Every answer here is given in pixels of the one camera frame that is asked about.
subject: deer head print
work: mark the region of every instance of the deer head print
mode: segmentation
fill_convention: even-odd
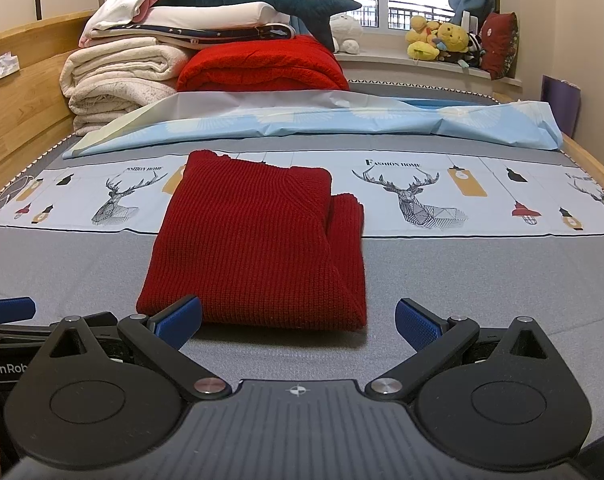
[[[431,186],[439,180],[439,173],[433,177],[429,173],[416,168],[425,178],[420,180],[417,176],[413,176],[415,182],[410,183],[406,188],[401,188],[391,181],[385,180],[382,174],[378,178],[371,177],[369,173],[374,167],[375,165],[371,166],[361,175],[355,171],[352,173],[364,182],[378,184],[384,190],[396,193],[400,211],[407,222],[425,229],[455,229],[462,227],[468,219],[468,216],[462,210],[455,207],[426,205],[417,199],[416,195],[424,191],[425,186]]]
[[[139,211],[138,207],[124,207],[119,205],[119,201],[122,200],[125,196],[134,193],[138,189],[142,189],[143,187],[150,186],[151,184],[155,184],[159,182],[162,178],[164,178],[168,173],[163,174],[162,176],[158,176],[155,171],[153,171],[153,178],[147,181],[141,179],[138,184],[135,186],[129,187],[123,191],[119,190],[119,185],[122,181],[115,182],[115,179],[119,177],[117,175],[114,178],[108,178],[106,180],[106,188],[108,188],[108,196],[109,199],[106,203],[98,209],[98,211],[93,215],[91,221],[95,225],[110,225],[110,224],[123,224],[127,222],[129,219],[133,218]]]
[[[600,202],[603,206],[604,206],[604,191],[602,191],[601,189],[598,190],[598,194],[595,195],[590,191],[586,191],[586,189],[581,188],[580,186],[578,186],[577,181],[575,179],[573,179],[573,183],[569,183],[569,186],[577,189],[578,191],[585,193],[587,195],[591,195],[591,198],[594,199],[596,202]]]

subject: tissue box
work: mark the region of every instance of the tissue box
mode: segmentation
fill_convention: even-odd
[[[19,70],[19,60],[10,52],[0,56],[0,79]]]

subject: white plush toy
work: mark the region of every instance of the white plush toy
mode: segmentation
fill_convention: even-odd
[[[335,52],[359,54],[359,43],[362,37],[362,26],[359,21],[346,14],[331,16],[331,33]]]

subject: folded red sweater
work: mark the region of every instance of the folded red sweater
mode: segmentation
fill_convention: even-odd
[[[357,330],[367,319],[363,222],[354,196],[331,196],[326,170],[193,152],[137,311],[196,294],[208,322]]]
[[[182,69],[178,92],[348,90],[332,53],[310,36],[240,41],[200,51]]]

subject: window sill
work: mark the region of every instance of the window sill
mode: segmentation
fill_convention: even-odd
[[[479,70],[477,68],[462,68],[454,63],[444,63],[441,61],[418,61],[416,59],[410,59],[406,55],[406,52],[397,52],[396,50],[389,50],[383,48],[366,48],[362,49],[359,54],[345,54],[342,52],[338,52],[337,54],[335,54],[335,57],[339,62],[384,63],[405,66],[418,66],[431,70],[454,72],[471,77],[488,79],[489,81],[491,80],[491,75],[488,72],[485,72],[484,70]],[[522,87],[522,81],[510,77],[503,77],[502,79],[496,80],[496,82],[506,83],[508,85],[516,86],[519,88]]]

